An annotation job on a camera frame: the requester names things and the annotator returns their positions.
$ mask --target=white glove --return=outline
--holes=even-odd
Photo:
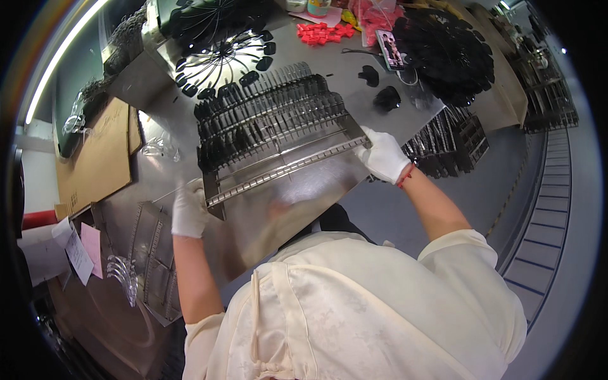
[[[397,140],[391,134],[376,132],[363,125],[361,129],[370,139],[372,147],[365,149],[358,146],[353,149],[354,153],[374,176],[394,185],[403,168],[412,161],[403,154]]]
[[[171,234],[201,238],[209,220],[202,178],[191,184],[179,184],[173,202]]]

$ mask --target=white paper label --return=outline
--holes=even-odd
[[[74,230],[67,241],[66,252],[80,281],[86,286],[89,276],[91,276],[91,272],[93,271],[93,261],[91,261],[89,254],[86,253],[85,247]]]

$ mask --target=paper note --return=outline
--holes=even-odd
[[[74,230],[67,241],[66,252],[80,281],[86,286],[86,283],[89,281],[89,276],[93,271],[93,261],[87,254],[78,234]]]
[[[93,274],[99,278],[103,278],[100,234],[101,231],[98,229],[85,223],[80,224],[80,240],[89,258],[93,261]]]
[[[66,250],[53,239],[55,226],[42,226],[22,232],[23,238],[17,245],[26,257],[32,286],[70,271]]]
[[[51,230],[51,235],[61,248],[65,248],[67,241],[70,239],[70,236],[72,236],[72,231],[70,221],[67,217],[65,217],[55,227],[53,227]]]

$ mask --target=cardboard box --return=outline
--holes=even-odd
[[[63,164],[57,159],[59,200],[66,205],[68,215],[131,183],[130,119],[129,105],[120,99],[112,99],[91,122],[92,134],[72,157]],[[141,137],[137,128],[133,146],[139,145]]]

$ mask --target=smartphone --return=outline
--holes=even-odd
[[[398,71],[405,70],[406,65],[401,59],[401,54],[397,50],[395,44],[395,36],[388,30],[377,30],[376,36],[378,37],[378,43],[380,44],[380,50],[386,61],[386,66],[389,70]]]

